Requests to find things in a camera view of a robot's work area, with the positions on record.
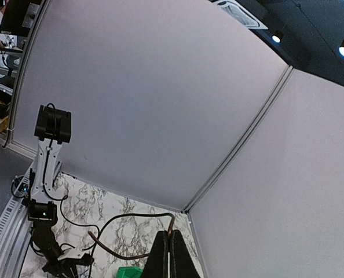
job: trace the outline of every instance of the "black cable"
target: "black cable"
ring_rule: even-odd
[[[35,174],[33,173],[33,168],[29,169],[29,188],[28,188],[28,200],[31,200],[31,196],[32,196],[32,188],[33,188],[33,184],[34,184],[34,178],[33,175],[35,177]]]
[[[6,147],[8,146],[8,141],[9,141],[9,138],[7,137],[5,144],[2,146],[2,149],[6,149]]]
[[[24,195],[22,195],[22,196],[16,196],[15,193],[14,193],[14,190],[13,190],[13,187],[14,187],[14,185],[15,185],[15,182],[16,182],[16,180],[18,180],[18,179],[19,179],[19,178],[15,178],[15,179],[11,182],[11,194],[12,194],[12,196],[14,196],[15,198],[22,199],[22,198],[24,198]]]
[[[47,151],[47,156],[46,156],[46,162],[45,162],[45,169],[43,170],[43,188],[45,188],[45,179],[46,179],[46,170],[47,170],[47,163],[49,161],[49,156],[50,156],[50,150],[52,147],[52,142],[54,141],[55,138],[55,132],[56,132],[56,108],[55,105],[53,103],[48,103],[48,105],[46,105],[46,107],[52,106],[52,109],[54,111],[54,130],[52,131],[52,137],[51,137],[51,141],[49,144],[49,150]]]
[[[2,50],[1,50],[1,56],[2,56],[2,62],[3,64],[6,66],[6,68],[8,68],[9,70],[13,71],[14,69],[13,68],[10,68],[9,65],[6,64],[5,62],[5,57],[3,55],[5,55]]]
[[[89,271],[88,268],[87,268],[84,272],[82,272],[81,274],[76,275],[75,278],[81,277],[82,275],[85,275],[85,273],[86,273],[87,271]]]
[[[97,236],[97,241],[100,241],[100,236],[103,233],[103,231],[105,230],[105,228],[114,220],[121,218],[121,217],[128,217],[128,216],[136,216],[136,217],[164,217],[164,216],[169,216],[171,217],[171,221],[170,221],[170,225],[168,227],[168,234],[170,235],[171,232],[173,231],[173,224],[174,224],[174,220],[175,220],[175,216],[172,213],[160,213],[160,214],[140,214],[140,213],[126,213],[126,214],[121,214],[121,215],[117,215],[114,216],[113,218],[111,218],[108,222],[105,223],[105,225],[101,228],[100,233]],[[92,252],[91,252],[91,257],[93,258],[93,255],[95,253],[95,248],[96,248],[97,243],[95,243]],[[109,248],[107,248],[107,251],[111,251],[109,253],[111,253],[113,256],[120,258],[120,259],[125,259],[125,260],[132,260],[132,259],[141,259],[141,258],[145,258],[147,257],[149,254],[143,254],[143,255],[138,255],[138,256],[134,256],[134,257],[124,257],[121,256],[119,254],[117,254],[116,252],[110,250]],[[87,278],[91,278],[91,272],[92,272],[92,264],[90,264],[90,269],[89,269],[89,274]]]
[[[69,244],[69,243],[62,243],[60,245],[60,249],[62,248],[62,246],[69,246],[69,247],[72,247],[73,249],[75,249],[75,247],[73,245]]]
[[[41,251],[40,251],[40,250],[37,250],[37,249],[34,248],[32,238],[31,238],[31,240],[30,240],[30,242],[29,242],[29,245],[31,246],[33,252],[34,252],[36,255],[38,255],[38,256],[40,256],[40,257],[44,257],[44,256],[41,254]]]
[[[47,192],[47,189],[46,189],[46,171],[47,171],[47,164],[49,162],[49,157],[50,157],[50,150],[51,150],[51,147],[52,147],[52,143],[54,141],[54,138],[55,138],[55,132],[56,132],[56,108],[55,108],[55,105],[53,103],[48,103],[48,105],[46,105],[46,107],[49,107],[49,106],[52,106],[52,109],[53,109],[53,112],[54,112],[54,130],[52,131],[52,137],[51,137],[51,141],[50,141],[50,144],[49,144],[49,150],[47,151],[47,155],[46,155],[46,161],[45,161],[45,168],[43,170],[43,177],[42,177],[42,183],[43,183],[43,190],[45,191],[45,194],[48,198],[50,198],[51,200],[54,200],[54,201],[63,201],[63,200],[66,200],[68,198],[68,195],[65,195],[63,198],[61,199],[57,199],[57,198],[54,198],[52,197],[48,192]]]
[[[63,216],[63,218],[68,221],[70,224],[74,225],[74,226],[78,226],[78,227],[95,227],[97,229],[97,234],[99,235],[100,234],[100,228],[97,226],[97,225],[93,225],[93,224],[77,224],[77,223],[74,223],[72,221],[70,221],[63,213],[63,201],[64,200],[61,200],[60,202],[60,213],[61,213],[61,216]],[[87,247],[87,248],[84,248],[82,249],[82,251],[87,251],[87,250],[90,250],[91,248],[93,248],[95,246],[95,243],[92,244],[90,247]]]

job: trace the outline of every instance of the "robotic arm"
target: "robotic arm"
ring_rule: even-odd
[[[63,199],[56,199],[49,192],[53,187],[58,153],[64,142],[70,142],[71,113],[57,110],[53,104],[45,107],[41,105],[34,135],[38,137],[38,153],[35,169],[34,171],[31,169],[30,185],[24,201],[28,207],[28,220],[33,222],[31,246],[34,243],[39,248],[39,252],[47,259],[47,264],[42,268],[44,272],[60,278],[77,278],[77,265],[83,265],[90,266],[89,277],[91,277],[93,254],[96,245],[99,245],[105,251],[123,260],[148,257],[141,278],[200,278],[181,232],[173,230],[174,215],[172,213],[117,215],[103,226],[97,237],[89,232],[95,241],[91,254],[86,254],[77,248],[62,250],[51,230],[52,226],[57,223],[57,207],[53,200],[62,201],[67,196],[65,195]],[[168,231],[157,233],[150,254],[124,257],[100,242],[102,232],[112,221],[129,216],[171,217]]]
[[[70,142],[71,113],[56,110],[53,105],[52,108],[48,106],[41,105],[39,109],[34,134],[38,137],[38,153],[35,171],[31,169],[30,186],[25,199],[28,220],[33,222],[31,244],[34,243],[47,259],[47,264],[42,268],[44,272],[60,278],[76,278],[76,266],[89,266],[93,258],[77,248],[60,248],[51,230],[57,223],[57,207],[52,200],[60,199],[49,195],[58,153],[64,142]]]

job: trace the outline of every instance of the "air conditioner vent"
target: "air conditioner vent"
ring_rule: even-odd
[[[214,2],[220,9],[227,12],[234,19],[242,23],[248,29],[268,29],[260,20],[251,14],[246,8],[241,6],[235,0],[231,1],[216,1]]]

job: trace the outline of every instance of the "ceiling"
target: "ceiling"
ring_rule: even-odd
[[[237,0],[269,29],[252,30],[286,62],[344,86],[344,0]],[[282,30],[280,44],[272,41]]]

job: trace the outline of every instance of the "aluminum frame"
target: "aluminum frame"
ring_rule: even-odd
[[[30,168],[35,168],[35,159],[25,172],[21,183],[29,184]],[[55,167],[54,177],[57,177],[61,162]],[[0,217],[0,277],[19,277],[25,255],[28,250],[31,235],[29,234],[31,221],[28,220],[28,208],[21,203],[21,199],[12,196]]]
[[[17,105],[19,102],[19,95],[23,87],[23,81],[25,78],[25,70],[27,68],[29,56],[30,56],[30,53],[32,52],[35,38],[37,37],[37,32],[43,22],[43,19],[45,18],[45,14],[50,6],[50,3],[51,3],[51,0],[42,1],[42,4],[40,5],[38,13],[36,15],[36,20],[34,21],[34,24],[27,38],[27,43],[25,45],[25,49],[21,57],[19,69],[17,71],[17,78],[15,81],[14,93],[12,94],[11,108],[10,108],[10,113],[9,113],[9,119],[10,119],[9,127],[7,129],[8,133],[7,133],[7,138],[6,138],[4,147],[10,144],[13,140],[13,131],[15,128],[15,117],[16,117],[16,112],[17,112]]]
[[[230,163],[235,159],[236,155],[240,152],[240,150],[244,147],[247,143],[249,138],[255,132],[259,124],[262,122],[266,114],[271,109],[272,105],[277,100],[280,93],[283,91],[284,87],[286,86],[287,82],[289,81],[294,68],[291,65],[284,70],[283,74],[277,81],[274,89],[272,90],[270,96],[267,98],[265,103],[257,112],[256,116],[249,124],[248,128],[245,130],[243,135],[239,138],[238,142],[234,145],[234,147],[230,150],[230,152],[226,155],[225,159],[221,162],[221,164],[216,168],[216,170],[212,173],[212,175],[208,178],[208,180],[203,184],[203,186],[195,193],[193,198],[184,206],[182,212],[189,213],[197,204],[198,202],[204,197],[204,195],[215,185],[217,180],[220,176],[224,173]]]

